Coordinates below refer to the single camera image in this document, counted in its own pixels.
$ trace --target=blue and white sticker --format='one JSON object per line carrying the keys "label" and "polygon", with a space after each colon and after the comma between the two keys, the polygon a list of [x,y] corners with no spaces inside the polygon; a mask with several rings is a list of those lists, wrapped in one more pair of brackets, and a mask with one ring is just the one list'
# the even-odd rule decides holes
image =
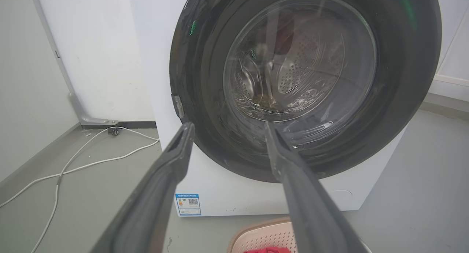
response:
{"label": "blue and white sticker", "polygon": [[181,216],[201,216],[198,194],[176,193],[176,203]]}

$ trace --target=white cable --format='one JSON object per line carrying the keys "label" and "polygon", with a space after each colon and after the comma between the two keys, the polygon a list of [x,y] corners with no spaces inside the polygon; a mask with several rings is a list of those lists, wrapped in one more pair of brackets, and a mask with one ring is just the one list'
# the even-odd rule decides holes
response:
{"label": "white cable", "polygon": [[29,183],[27,186],[25,186],[25,188],[23,188],[21,191],[19,191],[17,194],[15,194],[12,198],[8,199],[7,201],[5,201],[5,203],[2,203],[0,205],[0,208],[2,208],[3,206],[5,206],[7,203],[10,203],[11,201],[13,201],[15,198],[17,198],[20,194],[22,194],[25,190],[27,190],[29,187],[33,186],[34,184],[40,182],[40,181],[43,181],[43,180],[46,180],[46,179],[49,179],[49,178],[54,178],[54,177],[59,177],[59,179],[57,180],[57,185],[55,186],[55,203],[54,203],[54,207],[52,209],[52,213],[51,213],[51,216],[49,218],[49,220],[47,221],[47,224],[45,225],[45,228],[44,230],[42,231],[42,234],[39,238],[39,240],[37,241],[36,245],[34,246],[33,250],[31,251],[32,253],[34,253],[36,250],[37,250],[37,247],[39,246],[39,244],[41,243],[42,239],[44,238],[45,236],[45,233],[47,232],[47,229],[49,228],[49,225],[51,224],[51,221],[52,221],[52,218],[54,217],[54,214],[55,214],[55,211],[57,210],[57,203],[59,201],[59,186],[60,186],[60,183],[62,181],[62,176],[65,175],[65,174],[68,174],[68,173],[73,173],[75,171],[79,171],[79,170],[82,170],[84,168],[88,168],[90,166],[93,166],[93,165],[96,165],[96,164],[99,164],[99,163],[105,163],[107,161],[115,161],[115,160],[119,160],[119,159],[123,159],[123,158],[126,158],[134,153],[136,153],[137,151],[139,150],[142,150],[142,149],[145,149],[145,148],[148,148],[148,147],[151,147],[153,145],[155,145],[156,143],[159,142],[159,138],[151,138],[147,135],[144,135],[142,133],[139,133],[137,131],[133,131],[133,130],[130,130],[130,129],[127,129],[127,128],[124,128],[124,127],[119,127],[119,126],[114,126],[114,127],[111,127],[109,129],[112,129],[112,128],[119,128],[119,129],[124,129],[124,130],[127,130],[127,131],[131,131],[133,133],[136,133],[136,134],[139,134],[139,135],[142,135],[146,138],[149,138],[149,139],[152,139],[154,140],[155,142],[154,143],[151,143],[147,146],[143,146],[143,147],[140,147],[124,156],[121,156],[121,157],[116,157],[116,158],[111,158],[111,159],[107,159],[107,160],[102,160],[102,161],[96,161],[95,163],[90,163],[90,164],[87,164],[87,165],[84,165],[84,166],[81,166],[81,167],[78,167],[78,168],[75,168],[73,170],[70,170],[70,171],[67,171],[65,172],[65,170],[67,169],[67,167],[70,165],[70,163],[73,161],[73,159],[75,158],[75,156],[78,155],[78,153],[90,142],[92,141],[94,138],[96,138],[97,135],[103,133],[104,131],[107,131],[108,129],[105,129],[105,130],[102,130],[101,132],[99,132],[98,134],[94,135],[89,141],[87,141],[87,143],[85,143],[73,156],[72,158],[70,158],[70,160],[65,164],[64,168],[62,169],[62,171],[58,174],[54,174],[54,175],[50,175],[50,176],[46,176],[46,177],[42,177],[42,178],[39,178],[37,180],[34,180],[32,181],[31,183]]}

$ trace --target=laundry basket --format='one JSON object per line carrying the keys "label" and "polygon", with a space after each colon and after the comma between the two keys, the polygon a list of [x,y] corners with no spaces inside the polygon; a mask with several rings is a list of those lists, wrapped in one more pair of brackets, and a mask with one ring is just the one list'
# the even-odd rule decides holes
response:
{"label": "laundry basket", "polygon": [[[369,253],[372,253],[365,243],[363,245]],[[295,235],[289,217],[259,223],[239,231],[231,240],[227,253],[243,253],[269,246],[288,248],[291,253],[297,253]]]}

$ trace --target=front-loading washing machine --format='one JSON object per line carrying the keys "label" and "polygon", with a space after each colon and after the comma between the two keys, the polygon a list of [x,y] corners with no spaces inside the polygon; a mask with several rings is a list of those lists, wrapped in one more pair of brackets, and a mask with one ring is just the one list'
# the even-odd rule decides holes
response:
{"label": "front-loading washing machine", "polygon": [[130,2],[162,147],[196,127],[180,216],[288,213],[265,121],[359,209],[439,59],[437,0]]}

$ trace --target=red clothing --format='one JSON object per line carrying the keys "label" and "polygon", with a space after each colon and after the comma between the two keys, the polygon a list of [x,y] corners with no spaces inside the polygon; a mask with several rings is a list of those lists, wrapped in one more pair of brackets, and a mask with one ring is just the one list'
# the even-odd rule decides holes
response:
{"label": "red clothing", "polygon": [[256,249],[256,250],[249,250],[244,253],[291,253],[288,248],[277,248],[275,246],[264,248],[264,249]]}

